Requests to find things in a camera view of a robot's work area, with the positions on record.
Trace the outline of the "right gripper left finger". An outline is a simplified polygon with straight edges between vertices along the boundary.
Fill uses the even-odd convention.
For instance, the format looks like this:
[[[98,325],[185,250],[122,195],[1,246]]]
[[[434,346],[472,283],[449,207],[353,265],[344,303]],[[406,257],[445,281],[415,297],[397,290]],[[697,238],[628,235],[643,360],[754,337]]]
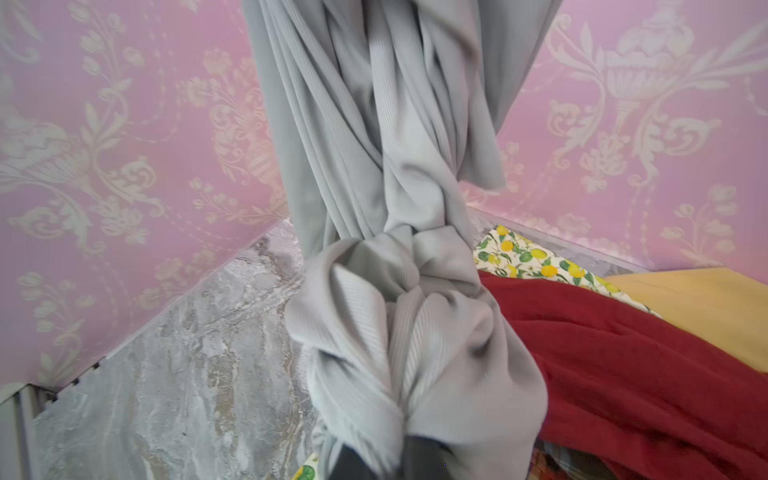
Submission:
[[[329,476],[329,480],[378,480],[361,457],[351,448],[344,445],[338,455],[335,465]]]

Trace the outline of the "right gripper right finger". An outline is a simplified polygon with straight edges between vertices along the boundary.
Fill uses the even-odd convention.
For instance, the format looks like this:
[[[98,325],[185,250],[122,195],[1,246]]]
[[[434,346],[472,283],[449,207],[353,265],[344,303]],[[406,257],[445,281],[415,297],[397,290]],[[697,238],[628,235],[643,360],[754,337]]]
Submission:
[[[451,480],[442,457],[441,444],[433,439],[409,436],[401,457],[400,478],[404,480]]]

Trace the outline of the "grey ribbed cloth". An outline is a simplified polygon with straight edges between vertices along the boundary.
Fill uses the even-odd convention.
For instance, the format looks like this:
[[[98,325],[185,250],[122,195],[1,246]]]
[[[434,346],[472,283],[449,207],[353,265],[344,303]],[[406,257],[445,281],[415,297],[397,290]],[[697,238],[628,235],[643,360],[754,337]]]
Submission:
[[[321,479],[523,479],[543,376],[475,265],[462,183],[505,183],[497,134],[555,1],[246,1],[305,279]]]

